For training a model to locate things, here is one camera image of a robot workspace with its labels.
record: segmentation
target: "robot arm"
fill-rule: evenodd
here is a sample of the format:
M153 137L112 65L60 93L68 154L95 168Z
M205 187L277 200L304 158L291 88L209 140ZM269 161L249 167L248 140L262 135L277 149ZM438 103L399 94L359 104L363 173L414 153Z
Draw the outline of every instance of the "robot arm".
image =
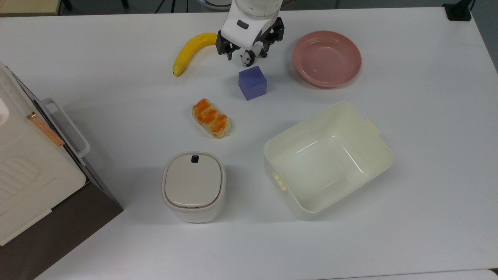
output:
M265 51L270 45L283 39L284 26L278 12L282 0L232 0L223 27L218 31L218 54L232 59L235 50L250 50L258 41Z

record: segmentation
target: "pastry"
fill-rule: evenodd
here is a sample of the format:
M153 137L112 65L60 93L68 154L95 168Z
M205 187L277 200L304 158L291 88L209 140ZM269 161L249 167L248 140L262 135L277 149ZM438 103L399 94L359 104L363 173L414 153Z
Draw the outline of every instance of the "pastry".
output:
M227 115L221 114L206 98L203 98L192 108L192 115L209 134L216 138L227 135L228 130L232 127Z

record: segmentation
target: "pink bowl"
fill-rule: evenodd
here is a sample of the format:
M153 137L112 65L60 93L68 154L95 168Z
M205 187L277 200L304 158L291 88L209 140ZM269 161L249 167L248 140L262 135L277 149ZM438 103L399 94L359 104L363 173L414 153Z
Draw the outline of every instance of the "pink bowl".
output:
M332 31L303 36L294 46L294 65L310 84L321 88L343 86L353 80L362 65L356 45Z

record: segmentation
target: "yellow banana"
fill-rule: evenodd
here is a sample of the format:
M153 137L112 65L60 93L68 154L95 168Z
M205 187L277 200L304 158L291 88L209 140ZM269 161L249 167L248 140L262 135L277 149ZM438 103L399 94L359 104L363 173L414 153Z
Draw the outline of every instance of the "yellow banana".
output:
M190 39L176 57L173 65L173 75L180 76L196 52L205 46L216 44L217 36L216 33L202 33Z

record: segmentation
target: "black button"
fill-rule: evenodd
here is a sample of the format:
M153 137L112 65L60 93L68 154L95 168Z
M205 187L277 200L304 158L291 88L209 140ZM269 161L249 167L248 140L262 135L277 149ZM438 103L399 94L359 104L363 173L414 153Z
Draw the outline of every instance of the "black button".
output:
M244 29L247 29L249 27L249 24L243 22L242 20L239 19L239 21L237 21L237 25L244 28Z

